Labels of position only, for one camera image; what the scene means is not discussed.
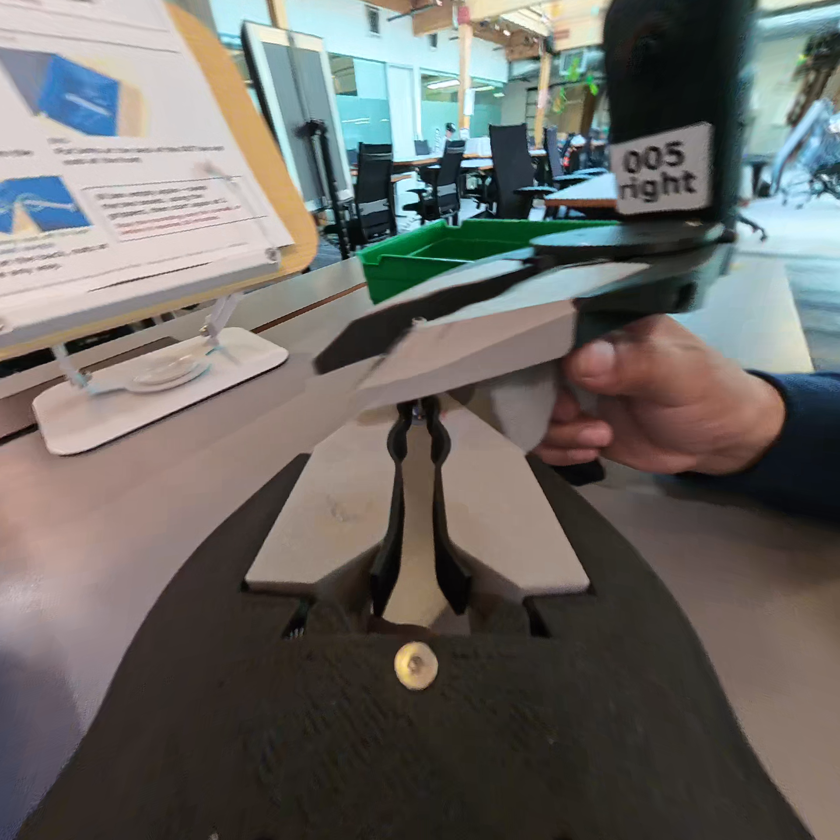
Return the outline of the green plastic bin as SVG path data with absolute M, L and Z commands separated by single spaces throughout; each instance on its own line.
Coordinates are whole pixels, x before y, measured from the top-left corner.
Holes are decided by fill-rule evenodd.
M 609 225 L 614 222 L 475 217 L 452 226 L 439 220 L 371 245 L 359 260 L 369 297 L 378 305 L 447 271 L 525 249 L 540 236 Z

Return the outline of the green hanging plant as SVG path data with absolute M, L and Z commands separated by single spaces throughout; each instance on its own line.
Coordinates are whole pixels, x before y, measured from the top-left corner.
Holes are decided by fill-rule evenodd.
M 570 54 L 570 61 L 560 67 L 560 83 L 554 96 L 557 109 L 566 102 L 582 102 L 586 97 L 597 99 L 603 84 L 603 65 L 598 56 Z

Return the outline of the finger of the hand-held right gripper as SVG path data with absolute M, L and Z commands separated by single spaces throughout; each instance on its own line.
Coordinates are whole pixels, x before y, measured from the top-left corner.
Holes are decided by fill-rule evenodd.
M 386 354 L 416 320 L 431 322 L 495 298 L 558 264 L 536 253 L 506 253 L 435 276 L 352 320 L 314 358 L 313 370 L 326 375 Z
M 559 267 L 498 297 L 414 325 L 359 382 L 359 407 L 408 403 L 556 361 L 573 344 L 574 303 L 597 298 L 646 268 L 633 261 Z

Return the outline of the grey panel on stand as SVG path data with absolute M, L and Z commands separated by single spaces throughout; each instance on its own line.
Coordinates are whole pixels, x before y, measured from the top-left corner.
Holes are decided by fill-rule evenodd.
M 336 196 L 349 202 L 354 185 L 322 38 L 246 20 L 240 39 L 259 105 L 306 208 L 331 206 L 321 140 Z

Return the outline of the black tripod stand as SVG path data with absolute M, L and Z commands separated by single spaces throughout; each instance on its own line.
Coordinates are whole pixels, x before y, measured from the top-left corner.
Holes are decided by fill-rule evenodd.
M 339 186 L 329 147 L 329 132 L 324 121 L 308 119 L 299 129 L 299 134 L 310 140 L 313 149 L 319 148 L 316 156 L 320 157 L 323 180 L 327 187 L 329 204 L 332 210 L 332 227 L 338 238 L 342 260 L 350 258 L 350 236 L 343 215 L 343 201 L 339 197 Z

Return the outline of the wooden board document stand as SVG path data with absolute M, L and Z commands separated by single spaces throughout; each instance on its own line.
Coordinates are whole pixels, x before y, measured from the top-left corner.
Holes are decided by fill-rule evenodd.
M 99 448 L 284 364 L 287 350 L 228 321 L 246 292 L 300 273 L 317 248 L 277 142 L 226 49 L 192 15 L 163 4 L 294 242 L 260 262 L 240 256 L 100 289 L 41 288 L 17 300 L 1 292 L 2 359 L 49 349 L 65 379 L 33 402 L 57 456 Z M 119 328 L 134 335 L 68 353 L 72 340 Z

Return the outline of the printed instruction sheet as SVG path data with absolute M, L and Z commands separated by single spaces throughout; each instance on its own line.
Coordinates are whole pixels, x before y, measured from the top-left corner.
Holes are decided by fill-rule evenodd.
M 293 237 L 162 2 L 1 3 L 2 298 Z

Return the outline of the group of black office chairs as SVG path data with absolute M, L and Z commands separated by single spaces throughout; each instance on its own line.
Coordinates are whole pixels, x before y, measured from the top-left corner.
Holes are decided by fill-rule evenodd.
M 393 147 L 388 143 L 360 143 L 353 203 L 355 212 L 346 227 L 351 250 L 365 248 L 382 238 L 395 237 L 397 244 L 416 243 L 422 249 L 443 242 L 453 253 L 464 250 L 465 242 L 492 245 L 496 252 L 522 247 L 531 239 L 559 233 L 565 229 L 605 226 L 604 221 L 586 219 L 530 222 L 532 202 L 545 197 L 550 189 L 534 185 L 534 167 L 529 154 L 524 124 L 490 127 L 493 162 L 492 183 L 496 187 L 497 213 L 476 216 L 463 223 L 448 224 L 459 214 L 459 178 L 463 173 L 465 143 L 450 144 L 439 160 L 435 189 L 430 194 L 432 223 L 424 233 L 395 235 L 393 207 Z

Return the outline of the silver metal bolt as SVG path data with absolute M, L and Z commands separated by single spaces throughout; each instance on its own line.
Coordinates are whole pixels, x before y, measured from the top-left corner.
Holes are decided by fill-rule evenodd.
M 416 327 L 417 325 L 423 324 L 425 322 L 425 318 L 414 318 L 412 321 L 412 325 Z M 425 426 L 426 422 L 427 420 L 424 408 L 424 401 L 422 399 L 418 399 L 412 405 L 412 425 L 416 427 Z

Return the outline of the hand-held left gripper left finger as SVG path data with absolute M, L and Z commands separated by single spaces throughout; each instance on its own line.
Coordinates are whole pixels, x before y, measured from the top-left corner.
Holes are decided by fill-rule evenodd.
M 245 576 L 252 592 L 383 615 L 401 570 L 411 422 L 410 408 L 374 409 L 312 450 Z

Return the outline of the wooden top office desk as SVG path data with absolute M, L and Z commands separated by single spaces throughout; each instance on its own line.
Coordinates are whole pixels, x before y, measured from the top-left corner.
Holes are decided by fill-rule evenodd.
M 613 211 L 617 203 L 616 178 L 610 172 L 593 176 L 547 195 L 543 203 L 546 207 L 566 207 L 576 211 Z

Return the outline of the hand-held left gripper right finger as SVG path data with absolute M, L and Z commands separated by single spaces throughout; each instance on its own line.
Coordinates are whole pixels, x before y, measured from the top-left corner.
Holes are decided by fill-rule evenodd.
M 586 592 L 590 579 L 520 449 L 456 403 L 428 397 L 423 413 L 435 573 L 454 613 L 488 598 Z

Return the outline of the person's right hand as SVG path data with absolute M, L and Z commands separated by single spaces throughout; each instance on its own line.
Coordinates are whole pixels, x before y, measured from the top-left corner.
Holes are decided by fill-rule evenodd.
M 568 385 L 533 453 L 550 466 L 598 458 L 647 473 L 738 474 L 786 418 L 771 383 L 670 317 L 645 318 L 563 359 Z

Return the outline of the white mesh office chair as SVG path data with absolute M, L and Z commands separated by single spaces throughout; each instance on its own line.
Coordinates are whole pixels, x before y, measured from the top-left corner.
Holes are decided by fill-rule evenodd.
M 838 112 L 830 99 L 818 99 L 773 158 L 770 196 L 796 208 L 828 195 L 839 199 Z

